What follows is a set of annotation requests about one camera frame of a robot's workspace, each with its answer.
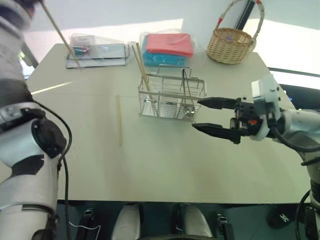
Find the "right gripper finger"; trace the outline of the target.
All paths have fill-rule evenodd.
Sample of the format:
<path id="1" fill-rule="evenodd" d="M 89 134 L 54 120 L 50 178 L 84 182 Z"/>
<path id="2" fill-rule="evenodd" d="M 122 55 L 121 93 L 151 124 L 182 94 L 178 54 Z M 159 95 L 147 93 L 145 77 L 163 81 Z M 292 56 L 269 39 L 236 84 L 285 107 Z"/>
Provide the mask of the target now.
<path id="1" fill-rule="evenodd" d="M 206 97 L 197 101 L 198 104 L 211 109 L 229 109 L 233 110 L 236 106 L 237 100 L 226 97 Z"/>
<path id="2" fill-rule="evenodd" d="M 237 145 L 241 142 L 241 133 L 233 127 L 224 128 L 222 125 L 213 123 L 192 123 L 191 125 L 211 137 L 229 140 Z"/>

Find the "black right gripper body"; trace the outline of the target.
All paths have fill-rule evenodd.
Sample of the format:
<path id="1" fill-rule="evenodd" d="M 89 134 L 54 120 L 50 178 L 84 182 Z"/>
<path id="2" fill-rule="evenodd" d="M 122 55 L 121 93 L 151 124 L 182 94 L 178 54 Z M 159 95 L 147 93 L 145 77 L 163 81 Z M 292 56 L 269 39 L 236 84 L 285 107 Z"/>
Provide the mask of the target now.
<path id="1" fill-rule="evenodd" d="M 253 103 L 244 102 L 241 98 L 235 100 L 234 117 L 230 120 L 230 128 L 241 136 L 256 136 L 262 125 L 262 119 L 257 115 Z"/>

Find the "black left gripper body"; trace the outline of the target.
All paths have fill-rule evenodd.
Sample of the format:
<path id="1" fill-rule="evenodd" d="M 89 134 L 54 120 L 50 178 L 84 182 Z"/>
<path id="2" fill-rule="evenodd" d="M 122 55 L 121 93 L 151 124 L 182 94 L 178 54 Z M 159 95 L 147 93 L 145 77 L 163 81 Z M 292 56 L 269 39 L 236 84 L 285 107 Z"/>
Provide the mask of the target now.
<path id="1" fill-rule="evenodd" d="M 34 14 L 35 12 L 35 6 L 42 3 L 42 0 L 25 0 L 24 1 L 24 7 L 27 10 L 28 14 Z"/>

